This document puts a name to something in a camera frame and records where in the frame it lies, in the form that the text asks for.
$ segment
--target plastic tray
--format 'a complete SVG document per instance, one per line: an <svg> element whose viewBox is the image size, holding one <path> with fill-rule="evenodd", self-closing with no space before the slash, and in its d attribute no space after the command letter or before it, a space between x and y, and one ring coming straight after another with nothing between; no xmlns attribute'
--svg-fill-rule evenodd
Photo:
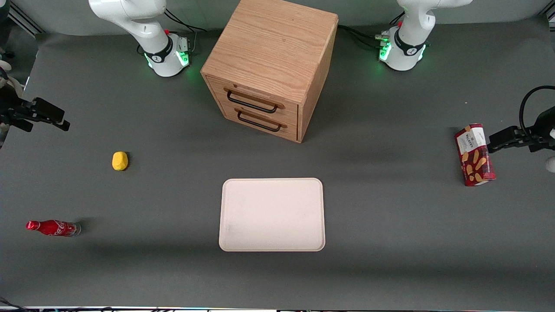
<svg viewBox="0 0 555 312"><path fill-rule="evenodd" d="M320 251L326 243L322 182L230 179L221 196L224 251Z"/></svg>

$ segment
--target white robotic arm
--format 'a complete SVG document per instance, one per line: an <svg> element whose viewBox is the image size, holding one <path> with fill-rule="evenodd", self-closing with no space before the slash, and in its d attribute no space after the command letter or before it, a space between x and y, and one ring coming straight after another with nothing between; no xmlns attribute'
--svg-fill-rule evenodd
<svg viewBox="0 0 555 312"><path fill-rule="evenodd" d="M89 0L89 5L99 18L122 27L137 40L156 74L174 76L189 65L187 39L168 35L160 23L148 21L164 13L166 0Z"/></svg>
<svg viewBox="0 0 555 312"><path fill-rule="evenodd" d="M425 42L436 25L431 10L456 8L470 4L472 0L397 0L405 10L402 26L393 26L382 32L385 39L380 60L397 71L413 68L426 48Z"/></svg>

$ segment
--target black metal handle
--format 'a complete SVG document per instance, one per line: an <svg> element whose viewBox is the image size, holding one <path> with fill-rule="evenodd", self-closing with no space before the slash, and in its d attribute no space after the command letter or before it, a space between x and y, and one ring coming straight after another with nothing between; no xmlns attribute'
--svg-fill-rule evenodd
<svg viewBox="0 0 555 312"><path fill-rule="evenodd" d="M243 113L242 111L238 111L238 112L237 112L237 118L238 118L240 121L242 121L242 122L250 123L251 125L255 125L255 126L257 126L257 127L260 127L260 128L262 128L262 129L266 129L266 130L272 131L272 132L278 132L279 129L281 129L281 124L278 124L278 125L277 125L277 128L270 128L270 127L265 126L265 125L263 125L263 124L255 123L255 122L250 121L250 120L248 120L248 119L242 118L242 117L241 117L241 114L242 114L242 113Z"/></svg>
<svg viewBox="0 0 555 312"><path fill-rule="evenodd" d="M232 95L231 90L229 90L228 91L228 100L232 101L233 103L237 103L237 104L240 104L240 105L243 105L243 106L246 106L246 107L254 108L254 109L257 109L257 110L259 110L261 112L264 112L264 113L273 114L278 109L277 105L275 105L273 109L266 109L266 108L263 108L263 107L258 107L256 105L252 105L252 104L249 104L247 102L243 102L242 100L234 99L234 98L231 97L231 95Z"/></svg>

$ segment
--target yellow object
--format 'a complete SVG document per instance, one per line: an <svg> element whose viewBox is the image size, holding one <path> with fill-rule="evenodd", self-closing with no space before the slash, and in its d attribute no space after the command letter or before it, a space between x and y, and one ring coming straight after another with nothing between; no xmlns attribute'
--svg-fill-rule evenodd
<svg viewBox="0 0 555 312"><path fill-rule="evenodd" d="M112 157L112 167L114 170L122 171L129 165L129 159L125 152L115 152L114 157Z"/></svg>

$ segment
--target red bottle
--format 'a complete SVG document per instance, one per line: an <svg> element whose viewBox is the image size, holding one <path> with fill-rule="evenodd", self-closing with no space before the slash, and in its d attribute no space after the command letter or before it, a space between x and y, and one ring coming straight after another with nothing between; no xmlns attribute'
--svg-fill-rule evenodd
<svg viewBox="0 0 555 312"><path fill-rule="evenodd" d="M81 233L81 225L79 223L64 222L58 220L48 221L29 221L27 229L39 231L48 236L66 236L74 237Z"/></svg>

